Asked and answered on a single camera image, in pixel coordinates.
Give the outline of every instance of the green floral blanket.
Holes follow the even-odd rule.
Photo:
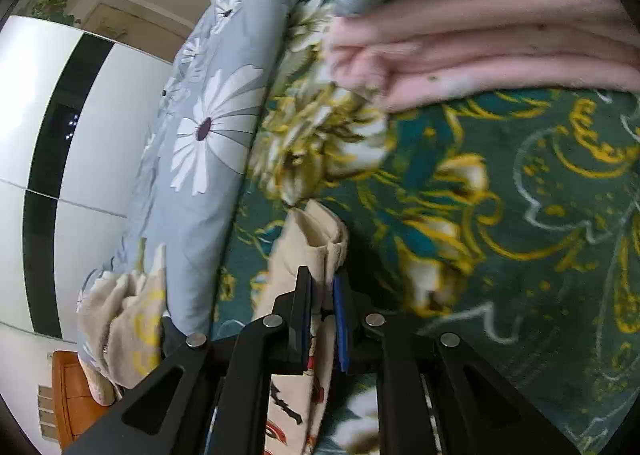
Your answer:
[[[251,319],[287,209],[313,197],[350,230],[356,290],[413,312],[422,333],[460,334],[596,453],[640,387],[636,97],[490,92],[388,116],[329,80],[321,33],[331,11],[303,0],[292,17],[213,337]],[[332,387],[316,451],[378,449],[373,384]]]

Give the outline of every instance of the pink garment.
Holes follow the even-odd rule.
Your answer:
[[[390,112],[399,112],[486,90],[536,86],[640,90],[640,71],[625,64],[570,54],[484,58],[427,74],[398,74],[374,102]]]
[[[395,111],[496,88],[640,90],[637,42],[619,0],[394,0],[334,18],[325,49],[338,85]]]

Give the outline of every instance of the beige fabric with print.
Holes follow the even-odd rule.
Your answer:
[[[104,272],[83,296],[78,323],[85,348],[95,365],[82,362],[94,399],[101,405],[114,400],[111,385],[135,387],[160,363],[160,318],[166,309],[165,249],[156,249],[151,271],[143,271],[144,241],[136,268],[124,275]]]
[[[314,279],[311,350],[302,375],[273,375],[267,414],[265,453],[310,454],[316,444],[334,365],[335,318],[321,320],[320,309],[332,308],[335,271],[347,254],[347,230],[324,206],[310,200],[305,210],[292,208],[269,257],[269,278],[254,319],[271,313],[280,294],[293,291],[300,266]]]

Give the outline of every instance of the silver screw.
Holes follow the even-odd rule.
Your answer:
[[[199,349],[207,342],[207,337],[202,332],[194,332],[187,336],[187,346],[192,349]]]
[[[460,345],[460,336],[454,334],[453,332],[445,332],[442,336],[440,336],[440,343],[444,346],[449,347],[451,349]]]
[[[366,318],[364,318],[364,321],[370,327],[380,327],[381,325],[385,324],[386,320],[382,314],[374,312],[373,314],[369,314]]]
[[[262,319],[262,323],[264,323],[265,327],[269,327],[270,329],[279,327],[282,325],[282,316],[279,314],[268,314]]]

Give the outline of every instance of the purple flower center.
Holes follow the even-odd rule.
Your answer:
[[[211,130],[211,118],[207,117],[203,122],[199,125],[198,131],[196,132],[196,140],[201,141],[207,138],[209,135],[209,131]]]

